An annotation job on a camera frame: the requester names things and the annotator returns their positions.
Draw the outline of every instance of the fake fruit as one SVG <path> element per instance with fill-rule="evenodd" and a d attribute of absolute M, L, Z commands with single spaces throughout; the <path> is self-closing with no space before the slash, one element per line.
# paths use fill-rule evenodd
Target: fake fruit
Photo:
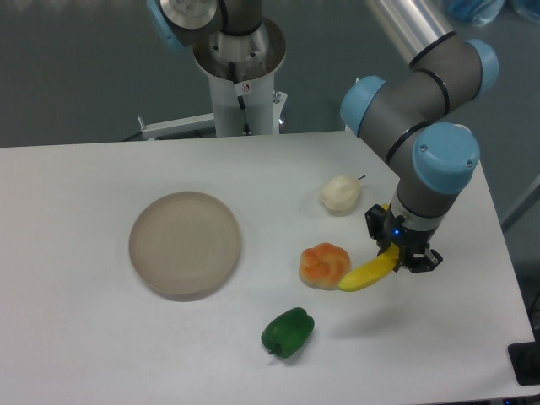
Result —
<path fill-rule="evenodd" d="M 284 312 L 268 324 L 261 341 L 269 354 L 287 359 L 301 348 L 311 335 L 315 321 L 304 308 L 296 307 Z"/>
<path fill-rule="evenodd" d="M 337 288 L 347 292 L 365 289 L 391 273 L 398 262 L 399 247 L 392 243 L 388 249 L 375 259 L 345 275 Z"/>
<path fill-rule="evenodd" d="M 299 275 L 311 287 L 336 289 L 351 269 L 351 259 L 341 247 L 321 243 L 305 249 L 300 257 Z"/>
<path fill-rule="evenodd" d="M 360 181 L 353 175 L 337 175 L 324 183 L 319 191 L 322 203 L 332 211 L 351 208 L 360 193 Z"/>

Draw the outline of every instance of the yellow banana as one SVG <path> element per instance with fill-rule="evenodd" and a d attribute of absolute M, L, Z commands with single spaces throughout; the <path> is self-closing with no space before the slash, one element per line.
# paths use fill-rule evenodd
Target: yellow banana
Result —
<path fill-rule="evenodd" d="M 399 247 L 393 243 L 385 252 L 347 273 L 337 285 L 347 292 L 365 289 L 391 273 L 399 260 Z"/>

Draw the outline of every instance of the metal pole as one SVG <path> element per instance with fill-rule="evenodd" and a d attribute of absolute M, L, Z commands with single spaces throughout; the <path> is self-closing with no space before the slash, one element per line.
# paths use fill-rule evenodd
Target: metal pole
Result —
<path fill-rule="evenodd" d="M 367 3 L 406 63 L 453 31 L 430 0 L 368 0 Z"/>

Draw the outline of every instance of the toy pepper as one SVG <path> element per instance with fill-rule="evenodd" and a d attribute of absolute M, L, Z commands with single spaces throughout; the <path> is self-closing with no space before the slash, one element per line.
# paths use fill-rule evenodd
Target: toy pepper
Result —
<path fill-rule="evenodd" d="M 311 335 L 315 321 L 304 308 L 293 308 L 274 319 L 262 332 L 262 344 L 269 354 L 287 359 Z"/>

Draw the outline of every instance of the metal cylinder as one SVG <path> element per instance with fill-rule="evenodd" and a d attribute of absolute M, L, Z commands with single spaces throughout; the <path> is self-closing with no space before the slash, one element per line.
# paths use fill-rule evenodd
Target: metal cylinder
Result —
<path fill-rule="evenodd" d="M 262 0 L 224 0 L 227 35 L 249 35 L 262 22 Z"/>
<path fill-rule="evenodd" d="M 367 3 L 406 63 L 453 31 L 430 0 L 368 0 Z"/>
<path fill-rule="evenodd" d="M 185 30 L 198 30 L 212 21 L 218 0 L 159 0 L 167 18 Z"/>

